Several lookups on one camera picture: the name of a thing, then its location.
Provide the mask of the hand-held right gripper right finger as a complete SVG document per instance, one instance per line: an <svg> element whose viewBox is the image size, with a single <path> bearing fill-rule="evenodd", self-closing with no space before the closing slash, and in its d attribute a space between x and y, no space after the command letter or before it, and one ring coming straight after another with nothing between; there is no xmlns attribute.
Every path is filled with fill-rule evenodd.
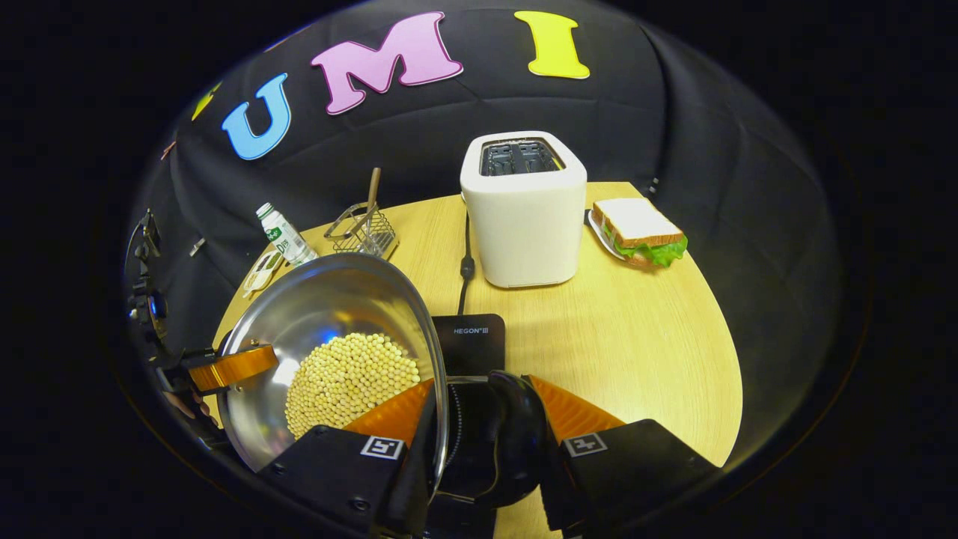
<svg viewBox="0 0 958 539"><path fill-rule="evenodd" d="M642 536L681 515L719 468L656 420L626 422L540 377L540 493L550 529L565 536Z"/></svg>

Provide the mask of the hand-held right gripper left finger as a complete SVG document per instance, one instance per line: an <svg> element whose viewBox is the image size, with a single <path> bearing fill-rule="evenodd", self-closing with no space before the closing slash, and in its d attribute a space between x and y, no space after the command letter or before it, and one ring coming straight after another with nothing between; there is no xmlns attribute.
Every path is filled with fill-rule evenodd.
<svg viewBox="0 0 958 539"><path fill-rule="evenodd" d="M448 426L446 389L427 381L374 409L357 432L312 427L259 477L335 536L422 536Z"/></svg>

